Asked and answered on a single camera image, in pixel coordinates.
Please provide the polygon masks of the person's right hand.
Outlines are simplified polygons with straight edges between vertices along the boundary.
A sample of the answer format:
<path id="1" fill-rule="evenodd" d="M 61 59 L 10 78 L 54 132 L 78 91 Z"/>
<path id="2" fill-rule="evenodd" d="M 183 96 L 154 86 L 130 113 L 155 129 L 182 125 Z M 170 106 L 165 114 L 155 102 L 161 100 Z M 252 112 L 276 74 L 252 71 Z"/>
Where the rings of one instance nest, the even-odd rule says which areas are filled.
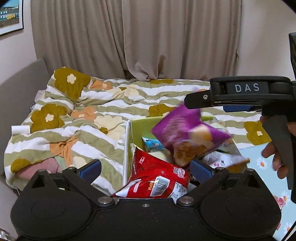
<path id="1" fill-rule="evenodd" d="M 260 122 L 263 123 L 268 119 L 267 116 L 261 116 Z M 296 132 L 296 125 L 295 122 L 289 122 L 287 127 L 291 134 L 295 136 Z M 268 158 L 273 155 L 273 169 L 277 172 L 277 176 L 280 179 L 284 179 L 288 174 L 288 168 L 283 165 L 279 152 L 277 151 L 276 147 L 274 146 L 273 142 L 271 141 L 266 145 L 266 147 L 261 152 L 262 157 Z"/>

